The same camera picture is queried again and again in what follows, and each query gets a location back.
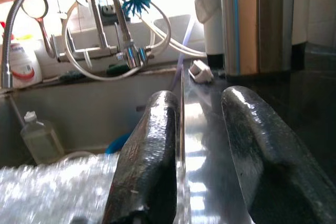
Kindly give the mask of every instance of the stainless steel surface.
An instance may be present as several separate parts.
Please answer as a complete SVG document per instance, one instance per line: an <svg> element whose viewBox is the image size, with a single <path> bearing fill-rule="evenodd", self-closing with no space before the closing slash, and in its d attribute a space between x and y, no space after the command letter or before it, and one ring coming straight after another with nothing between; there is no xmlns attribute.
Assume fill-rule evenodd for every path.
<svg viewBox="0 0 336 224"><path fill-rule="evenodd" d="M139 58L144 64L147 63L148 58L147 58L147 52L145 49L139 48Z"/></svg>
<svg viewBox="0 0 336 224"><path fill-rule="evenodd" d="M92 3L92 12L93 12L93 16L95 18L95 23L96 23L96 28L97 28L97 33L98 33L98 38L100 41L100 47L101 48L106 48L108 47L108 43L106 40L106 35L104 33L104 29L103 29L103 23L101 21L101 17L98 11L98 4L96 3L96 0L91 0Z"/></svg>
<svg viewBox="0 0 336 224"><path fill-rule="evenodd" d="M26 164L32 157L20 136L22 127L8 95L0 95L0 115L0 167Z"/></svg>
<svg viewBox="0 0 336 224"><path fill-rule="evenodd" d="M13 75L9 62L2 62L1 64L1 87L3 89L13 87Z"/></svg>
<svg viewBox="0 0 336 224"><path fill-rule="evenodd" d="M141 65L138 52L136 51L134 41L132 39L125 44L124 55L130 68L136 68Z"/></svg>
<svg viewBox="0 0 336 224"><path fill-rule="evenodd" d="M68 44L69 44L71 52L76 51L74 39L72 38L71 31L69 28L67 30L67 37L68 37Z"/></svg>
<svg viewBox="0 0 336 224"><path fill-rule="evenodd" d="M259 69L290 70L294 0L259 0Z"/></svg>
<svg viewBox="0 0 336 224"><path fill-rule="evenodd" d="M105 47L105 48L86 48L86 49L77 49L73 52L75 60L85 60L85 53L88 53L91 59L99 59L103 57L114 56L118 52L117 47ZM68 57L64 52L60 53L58 61L69 62Z"/></svg>
<svg viewBox="0 0 336 224"><path fill-rule="evenodd" d="M239 76L240 61L239 0L222 0L225 71ZM254 74L280 72L291 67L291 38L294 0L257 0L258 52Z"/></svg>
<svg viewBox="0 0 336 224"><path fill-rule="evenodd" d="M221 95L227 85L218 78L211 85L199 85L185 75L185 168L192 224L252 223L222 114Z"/></svg>
<svg viewBox="0 0 336 224"><path fill-rule="evenodd" d="M116 36L117 36L117 41L118 41L118 47L119 47L119 49L120 48L124 48L124 46L123 46L123 41L122 41L122 37L121 37L121 31L120 31L120 29L119 29L119 26L118 26L118 23L117 22L114 22L114 28L115 28L115 34L116 34Z"/></svg>
<svg viewBox="0 0 336 224"><path fill-rule="evenodd" d="M238 9L235 0L222 0L223 13L223 39L224 39L224 65L225 71L231 76L239 75L239 30Z"/></svg>
<svg viewBox="0 0 336 224"><path fill-rule="evenodd" d="M89 82L30 88L13 93L20 114L35 110L38 117L53 122L66 152L101 152L117 137L132 132L155 92L167 90L174 72L139 74L114 82ZM174 93L180 97L180 87ZM20 127L3 128L20 132ZM6 133L6 140L12 141Z"/></svg>

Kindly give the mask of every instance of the white bottle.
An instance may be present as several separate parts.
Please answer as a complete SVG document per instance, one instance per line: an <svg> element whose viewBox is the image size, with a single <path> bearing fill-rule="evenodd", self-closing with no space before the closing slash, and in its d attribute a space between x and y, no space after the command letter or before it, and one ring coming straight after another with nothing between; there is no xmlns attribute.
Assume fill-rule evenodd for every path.
<svg viewBox="0 0 336 224"><path fill-rule="evenodd" d="M42 81L42 72L32 41L12 40L9 51L9 64L13 75L13 88L21 89Z"/></svg>
<svg viewBox="0 0 336 224"><path fill-rule="evenodd" d="M64 150L51 123L37 120L35 111L27 112L21 136L36 164L51 164L64 156Z"/></svg>

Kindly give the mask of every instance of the kitchen counter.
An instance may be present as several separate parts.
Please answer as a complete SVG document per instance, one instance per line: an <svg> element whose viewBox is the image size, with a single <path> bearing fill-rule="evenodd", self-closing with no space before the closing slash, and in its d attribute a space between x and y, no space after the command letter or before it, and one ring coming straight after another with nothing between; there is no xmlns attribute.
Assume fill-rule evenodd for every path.
<svg viewBox="0 0 336 224"><path fill-rule="evenodd" d="M317 56L306 58L312 62ZM187 73L188 66L190 62L184 71L185 164L192 223L253 223L239 187L222 113L222 92L233 85L249 87L269 103L336 184L334 69L318 70L306 63L305 71L286 78L236 83L213 70L213 83L196 84Z"/></svg>

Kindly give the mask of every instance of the faucet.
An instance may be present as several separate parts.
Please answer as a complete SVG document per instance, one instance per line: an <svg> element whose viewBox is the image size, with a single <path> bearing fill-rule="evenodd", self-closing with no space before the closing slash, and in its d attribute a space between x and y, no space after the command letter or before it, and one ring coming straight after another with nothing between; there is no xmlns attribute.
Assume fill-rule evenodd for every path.
<svg viewBox="0 0 336 224"><path fill-rule="evenodd" d="M102 21L101 21L98 7L96 4L96 0L91 0L91 2L92 2L92 11L93 11L93 16L95 17L95 22L96 22L100 44L102 48L105 48L108 46L108 44L106 41L105 33L103 31L103 25L102 25ZM119 26L122 32L122 40L123 40L123 45L124 45L123 46L124 56L130 68L139 67L141 65L141 61L144 61L146 59L146 52L144 51L144 49L139 49L139 52L137 51L134 45L134 40L131 38L131 34L126 25L125 16L124 16L119 0L113 0L113 4L114 4L114 9L116 11L116 15L118 18Z"/></svg>
<svg viewBox="0 0 336 224"><path fill-rule="evenodd" d="M15 0L6 20L6 28L4 31L4 39L3 39L3 50L2 50L2 60L1 60L1 87L2 88L12 88L13 87L13 76L11 67L9 65L9 52L10 52L10 43L11 43L11 34L13 31L13 23L16 17L16 14L21 7L21 4L24 0ZM90 48L90 49L80 49L76 50L75 46L73 44L71 33L67 31L67 37L69 41L69 45L71 48L71 51L76 52L80 59L88 58L88 53L92 54L93 57L100 58L106 55L112 55L114 53L117 53L117 49L115 47L109 47L105 33L103 31L103 25L101 21L101 17L98 11L98 7L96 4L96 0L92 1L92 9L93 9L93 15L96 22L96 27L99 35L99 40L101 44L101 48ZM134 45L134 40L131 38L131 34L128 30L128 27L126 25L125 16L121 7L121 4L119 0L113 0L114 9L117 14L118 22L120 25L120 29L122 32L122 40L123 40L123 58L127 61L129 67L131 69L141 66L143 63L146 63L147 61L147 50L140 48L139 50L136 49ZM57 58L59 61L60 57L64 58L65 54L59 54L56 50L55 45L55 39L54 40L54 53L57 55Z"/></svg>

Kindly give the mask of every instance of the white tile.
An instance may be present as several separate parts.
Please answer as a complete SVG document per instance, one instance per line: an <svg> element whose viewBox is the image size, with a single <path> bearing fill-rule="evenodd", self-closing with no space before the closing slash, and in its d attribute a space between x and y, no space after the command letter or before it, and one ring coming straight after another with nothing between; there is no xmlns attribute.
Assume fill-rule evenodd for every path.
<svg viewBox="0 0 336 224"><path fill-rule="evenodd" d="M180 15L169 18L172 27L172 37L180 43L182 43L183 41L189 23L189 19L190 15ZM160 28L163 31L166 31L165 22L163 19L157 19L154 23L158 26L158 28ZM203 39L204 39L203 25L199 23L198 20L196 19L189 41L198 41Z"/></svg>
<svg viewBox="0 0 336 224"><path fill-rule="evenodd" d="M332 47L334 43L335 21L311 23L308 25L308 42Z"/></svg>

